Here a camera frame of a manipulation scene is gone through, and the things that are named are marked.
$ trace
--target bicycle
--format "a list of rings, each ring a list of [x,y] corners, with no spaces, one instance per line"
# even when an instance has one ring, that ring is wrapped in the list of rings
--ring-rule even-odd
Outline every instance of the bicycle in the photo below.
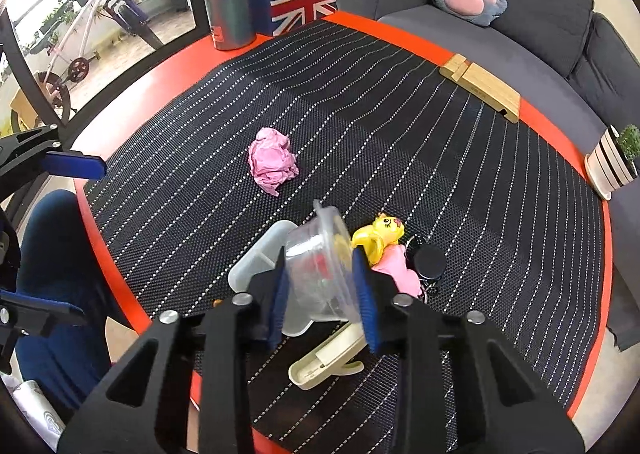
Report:
[[[52,42],[52,36],[56,32],[57,28],[63,22],[63,16],[73,10],[74,2],[78,2],[81,9],[76,15],[76,18],[71,22],[70,27],[66,30],[66,33],[62,36],[60,44],[57,41]],[[69,37],[76,31],[76,27],[80,23],[82,16],[89,11],[89,17],[84,28],[84,34],[82,35],[82,43],[80,45],[78,57],[68,62],[69,66],[66,70],[66,76],[61,76],[54,73],[53,66],[55,66],[59,58],[63,58],[62,50],[65,48]],[[49,66],[46,71],[38,72],[34,75],[34,78],[40,83],[43,92],[46,91],[45,96],[52,104],[56,113],[60,117],[63,124],[66,124],[70,117],[71,111],[71,97],[69,94],[69,88],[66,86],[68,82],[78,83],[83,81],[89,75],[90,60],[86,59],[84,50],[89,39],[89,32],[92,26],[92,20],[99,15],[109,17],[113,19],[118,25],[127,33],[133,36],[138,36],[144,40],[154,50],[163,46],[162,41],[147,25],[149,18],[140,9],[140,7],[133,0],[66,0],[56,11],[55,18],[51,20],[50,26],[42,38],[31,47],[29,53],[36,55],[43,50],[47,50],[49,56],[53,55]],[[39,116],[34,118],[34,126],[37,127],[41,124]],[[11,112],[11,124],[14,132],[20,132],[26,129],[32,129],[31,124],[26,124],[24,120],[19,116],[18,111],[12,108]]]

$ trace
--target red table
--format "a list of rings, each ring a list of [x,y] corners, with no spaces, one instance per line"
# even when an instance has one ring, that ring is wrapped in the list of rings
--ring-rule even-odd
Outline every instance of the red table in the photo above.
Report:
[[[418,36],[356,15],[338,12],[325,18],[325,20],[369,33],[379,39],[405,48],[439,66],[453,56],[452,52]],[[203,78],[213,67],[247,52],[267,39],[267,37],[259,35],[251,45],[229,52],[216,50],[209,36],[197,41],[158,65],[131,87],[127,88],[89,124],[76,140],[73,148],[81,150],[85,154],[97,154],[107,160],[142,124],[154,116],[170,100]],[[581,176],[586,177],[584,157],[556,126],[524,99],[520,104],[520,119],[555,148]],[[150,320],[111,259],[84,195],[84,183],[84,180],[76,180],[76,192],[89,239],[114,296],[135,331],[140,334],[148,327]],[[612,276],[611,228],[607,203],[603,202],[602,207],[604,214],[605,265],[600,303],[600,326],[576,397],[568,410],[568,414],[571,417],[575,414],[593,374],[602,339],[604,338],[609,312]],[[199,394],[200,377],[196,374],[192,387],[192,397],[198,400]],[[260,452],[286,452],[255,431],[254,439]]]

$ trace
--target red label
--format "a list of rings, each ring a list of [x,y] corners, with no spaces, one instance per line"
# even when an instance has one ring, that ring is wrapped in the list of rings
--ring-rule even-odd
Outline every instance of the red label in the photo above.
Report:
[[[211,34],[213,35],[213,40],[215,42],[224,42],[225,37],[222,35],[222,26],[212,26]]]

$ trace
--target gray sofa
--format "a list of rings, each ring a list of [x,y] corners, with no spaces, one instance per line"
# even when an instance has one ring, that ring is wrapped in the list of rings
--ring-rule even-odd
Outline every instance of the gray sofa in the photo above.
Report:
[[[640,65],[593,0],[507,0],[490,27],[446,14],[431,0],[338,0],[462,53],[520,92],[583,153],[606,124],[640,126]],[[610,202],[614,264],[640,303],[640,180]]]

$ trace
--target silver screw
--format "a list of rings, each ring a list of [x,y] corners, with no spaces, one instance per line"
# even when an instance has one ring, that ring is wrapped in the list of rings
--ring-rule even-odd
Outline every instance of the silver screw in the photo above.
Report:
[[[160,322],[162,324],[172,324],[178,320],[178,312],[175,309],[168,309],[160,314]]]
[[[245,291],[241,291],[240,293],[236,293],[231,299],[236,306],[248,306],[254,301],[254,296]]]
[[[414,298],[406,293],[398,293],[398,295],[393,298],[393,302],[396,306],[406,308],[414,303]]]
[[[473,309],[469,313],[467,313],[466,319],[472,324],[482,324],[485,320],[484,314],[477,309]]]

